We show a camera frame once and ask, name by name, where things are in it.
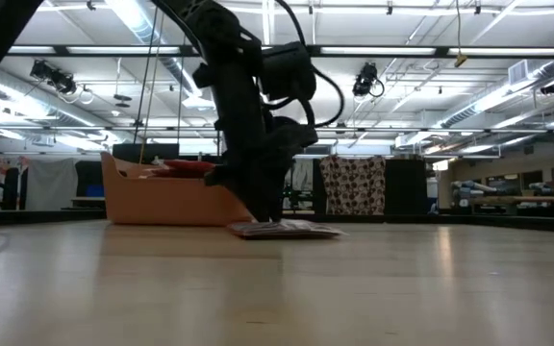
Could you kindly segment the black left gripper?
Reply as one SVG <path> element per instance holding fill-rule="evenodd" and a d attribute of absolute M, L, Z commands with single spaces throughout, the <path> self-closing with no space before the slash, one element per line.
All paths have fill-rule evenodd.
<path fill-rule="evenodd" d="M 240 199 L 259 222 L 280 222 L 283 216 L 284 185 L 293 157 L 318 141 L 314 125 L 300 124 L 285 116 L 269 115 L 267 137 L 240 155 L 226 151 L 223 163 L 205 174 L 208 186 L 222 185 Z M 271 193 L 268 208 L 264 193 Z"/>

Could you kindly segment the silver packet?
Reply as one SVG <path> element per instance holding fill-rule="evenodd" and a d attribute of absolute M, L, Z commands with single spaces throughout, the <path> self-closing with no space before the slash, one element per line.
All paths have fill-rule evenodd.
<path fill-rule="evenodd" d="M 228 226 L 245 240 L 328 239 L 346 235 L 340 229 L 306 220 L 282 219 L 278 222 L 239 222 Z"/>

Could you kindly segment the red popcorn bag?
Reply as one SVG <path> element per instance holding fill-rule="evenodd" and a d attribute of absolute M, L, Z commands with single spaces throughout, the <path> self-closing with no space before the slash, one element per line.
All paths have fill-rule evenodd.
<path fill-rule="evenodd" d="M 164 166 L 169 176 L 181 179 L 201 179 L 215 168 L 210 162 L 185 160 L 166 160 Z"/>

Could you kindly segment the brown white patterned cloth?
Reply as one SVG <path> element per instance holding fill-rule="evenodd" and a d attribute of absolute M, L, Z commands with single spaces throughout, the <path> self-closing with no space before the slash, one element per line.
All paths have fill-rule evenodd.
<path fill-rule="evenodd" d="M 328 214 L 384 214 L 386 160 L 383 157 L 347 159 L 329 156 L 319 161 L 319 168 Z"/>

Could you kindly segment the orange plastic basket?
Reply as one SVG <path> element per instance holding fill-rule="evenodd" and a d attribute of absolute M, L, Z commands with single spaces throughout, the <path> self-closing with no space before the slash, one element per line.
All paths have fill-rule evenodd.
<path fill-rule="evenodd" d="M 144 178 L 147 165 L 102 152 L 107 218 L 114 224 L 225 227 L 252 219 L 245 205 L 221 185 L 201 179 Z"/>

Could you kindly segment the long ceiling light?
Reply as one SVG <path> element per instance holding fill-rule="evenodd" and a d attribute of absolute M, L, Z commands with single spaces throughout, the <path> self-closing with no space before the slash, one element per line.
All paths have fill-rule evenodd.
<path fill-rule="evenodd" d="M 449 48 L 448 54 L 473 56 L 554 56 L 554 48 Z"/>
<path fill-rule="evenodd" d="M 52 46 L 15 45 L 9 50 L 9 54 L 28 55 L 52 55 L 56 51 Z"/>
<path fill-rule="evenodd" d="M 335 55 L 433 55 L 436 53 L 435 48 L 427 47 L 322 47 L 320 49 L 322 54 L 335 54 Z"/>
<path fill-rule="evenodd" d="M 95 55 L 146 55 L 146 54 L 179 54 L 178 47 L 170 46 L 68 46 L 71 54 Z"/>

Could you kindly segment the grey cloth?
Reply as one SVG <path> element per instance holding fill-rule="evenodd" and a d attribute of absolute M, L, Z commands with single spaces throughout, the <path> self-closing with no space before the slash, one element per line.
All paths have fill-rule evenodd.
<path fill-rule="evenodd" d="M 26 210 L 59 211 L 70 208 L 77 194 L 76 161 L 29 161 Z"/>

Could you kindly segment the black ceiling beam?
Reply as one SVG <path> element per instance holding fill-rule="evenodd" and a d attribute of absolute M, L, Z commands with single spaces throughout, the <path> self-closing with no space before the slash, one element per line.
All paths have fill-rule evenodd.
<path fill-rule="evenodd" d="M 52 46 L 56 53 L 52 55 L 28 55 L 28 54 L 9 54 L 10 57 L 143 57 L 143 56 L 149 56 L 149 55 L 159 55 L 159 56 L 165 56 L 165 57 L 172 57 L 172 58 L 178 58 L 178 57 L 197 57 L 199 53 L 193 48 L 191 45 L 164 45 L 164 46 L 170 46 L 170 47 L 178 47 L 180 49 L 179 54 L 146 54 L 146 55 L 95 55 L 95 54 L 71 54 L 67 51 L 68 46 L 144 46 L 144 45 L 31 45 L 31 46 Z M 380 55 L 335 55 L 335 54 L 322 54 L 320 52 L 320 49 L 322 47 L 338 47 L 338 46 L 324 46 L 324 45 L 309 45 L 307 47 L 307 51 L 309 54 L 314 58 L 345 58 L 345 57 L 352 57 L 352 58 L 398 58 L 398 59 L 451 59 L 455 58 L 456 55 L 449 55 L 448 49 L 449 48 L 457 48 L 457 47 L 449 47 L 449 46 L 409 46 L 409 45 L 400 45 L 400 46 L 346 46 L 346 47 L 398 47 L 398 48 L 405 48 L 405 47 L 427 47 L 427 48 L 435 48 L 436 53 L 433 55 L 420 55 L 420 56 L 414 56 L 414 55 L 388 55 L 388 56 L 380 56 Z M 468 47 L 462 47 L 462 48 L 495 48 L 495 47 L 477 47 L 477 46 L 468 46 Z M 497 47 L 497 48 L 554 48 L 554 47 Z M 470 59 L 551 59 L 554 58 L 554 56 L 473 56 L 473 55 L 466 55 Z"/>

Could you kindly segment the wooden workbench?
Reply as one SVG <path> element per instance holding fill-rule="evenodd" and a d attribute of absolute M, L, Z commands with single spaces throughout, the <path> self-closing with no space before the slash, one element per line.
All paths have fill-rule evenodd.
<path fill-rule="evenodd" d="M 470 199 L 469 206 L 473 213 L 479 206 L 501 207 L 510 216 L 516 216 L 519 206 L 539 208 L 542 205 L 554 207 L 554 196 L 485 196 Z"/>

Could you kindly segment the black metal table frame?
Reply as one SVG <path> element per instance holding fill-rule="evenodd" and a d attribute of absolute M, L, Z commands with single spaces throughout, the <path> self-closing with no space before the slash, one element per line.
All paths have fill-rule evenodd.
<path fill-rule="evenodd" d="M 0 226 L 88 221 L 106 219 L 104 210 L 26 211 L 1 210 Z M 468 225 L 554 232 L 554 217 L 472 215 L 327 215 L 286 214 L 285 219 L 302 219 L 328 224 L 424 224 Z"/>

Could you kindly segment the silver ventilation duct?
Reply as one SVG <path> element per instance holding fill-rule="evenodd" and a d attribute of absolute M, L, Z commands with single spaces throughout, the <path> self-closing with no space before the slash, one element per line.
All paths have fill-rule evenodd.
<path fill-rule="evenodd" d="M 522 60 L 508 68 L 508 76 L 475 93 L 463 104 L 448 110 L 433 128 L 447 129 L 472 116 L 503 104 L 521 92 L 554 81 L 554 60 Z"/>

